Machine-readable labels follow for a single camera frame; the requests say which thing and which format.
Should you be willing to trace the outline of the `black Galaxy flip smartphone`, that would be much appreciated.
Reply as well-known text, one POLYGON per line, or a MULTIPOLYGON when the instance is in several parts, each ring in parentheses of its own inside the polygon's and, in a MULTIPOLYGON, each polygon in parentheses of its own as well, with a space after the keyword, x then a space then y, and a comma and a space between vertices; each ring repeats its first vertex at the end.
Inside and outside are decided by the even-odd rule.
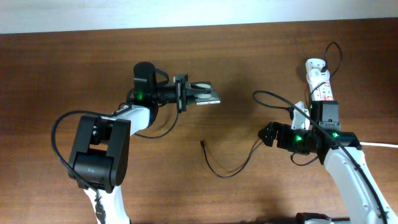
POLYGON ((220 104, 221 103, 221 99, 220 99, 219 95, 217 94, 217 92, 215 91, 215 89, 213 88, 213 85, 211 84, 211 82, 209 82, 209 81, 194 82, 193 84, 196 84, 196 85, 211 89, 210 93, 199 93, 199 94, 196 94, 196 95, 212 95, 215 98, 214 101, 195 101, 195 103, 197 105, 215 105, 215 104, 220 104))

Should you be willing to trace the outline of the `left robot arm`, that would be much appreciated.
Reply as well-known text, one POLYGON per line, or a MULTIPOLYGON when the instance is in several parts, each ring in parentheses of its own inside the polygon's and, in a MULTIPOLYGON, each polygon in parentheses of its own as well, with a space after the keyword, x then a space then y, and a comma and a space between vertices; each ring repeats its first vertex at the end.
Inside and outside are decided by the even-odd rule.
POLYGON ((111 114, 84 112, 68 161, 69 176, 89 197, 98 223, 130 223, 124 209, 121 184, 126 176, 130 137, 150 127, 161 106, 174 103, 177 113, 187 106, 219 104, 208 81, 188 81, 186 74, 173 79, 150 62, 133 68, 134 87, 125 102, 111 114))

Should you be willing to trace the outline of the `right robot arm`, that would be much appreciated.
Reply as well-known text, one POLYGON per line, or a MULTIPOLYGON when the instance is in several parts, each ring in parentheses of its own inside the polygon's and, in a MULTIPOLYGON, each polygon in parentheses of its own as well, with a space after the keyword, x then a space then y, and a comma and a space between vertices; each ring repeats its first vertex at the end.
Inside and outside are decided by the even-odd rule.
POLYGON ((340 191, 351 223, 397 223, 360 141, 354 133, 341 131, 338 102, 314 101, 309 109, 297 103, 288 111, 292 124, 270 122, 258 132, 262 142, 292 154, 316 154, 340 191))

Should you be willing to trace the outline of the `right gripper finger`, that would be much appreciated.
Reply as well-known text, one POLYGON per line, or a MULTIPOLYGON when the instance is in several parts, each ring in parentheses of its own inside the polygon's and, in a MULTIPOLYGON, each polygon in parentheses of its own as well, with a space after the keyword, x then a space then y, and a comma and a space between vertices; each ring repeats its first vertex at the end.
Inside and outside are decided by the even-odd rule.
POLYGON ((262 129, 258 132, 258 137, 266 146, 272 147, 275 140, 275 131, 273 129, 262 129))
POLYGON ((267 133, 273 133, 277 131, 277 122, 270 122, 266 125, 265 128, 262 129, 262 131, 267 132, 267 133))

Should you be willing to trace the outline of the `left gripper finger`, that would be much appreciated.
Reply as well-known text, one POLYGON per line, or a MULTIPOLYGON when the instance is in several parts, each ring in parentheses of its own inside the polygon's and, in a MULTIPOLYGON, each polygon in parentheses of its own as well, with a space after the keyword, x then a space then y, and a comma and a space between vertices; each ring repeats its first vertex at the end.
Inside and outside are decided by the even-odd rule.
POLYGON ((187 92, 188 93, 210 93, 211 89, 191 83, 189 88, 187 89, 187 92))
POLYGON ((215 98, 212 95, 193 95, 188 96, 187 101, 214 101, 215 98))

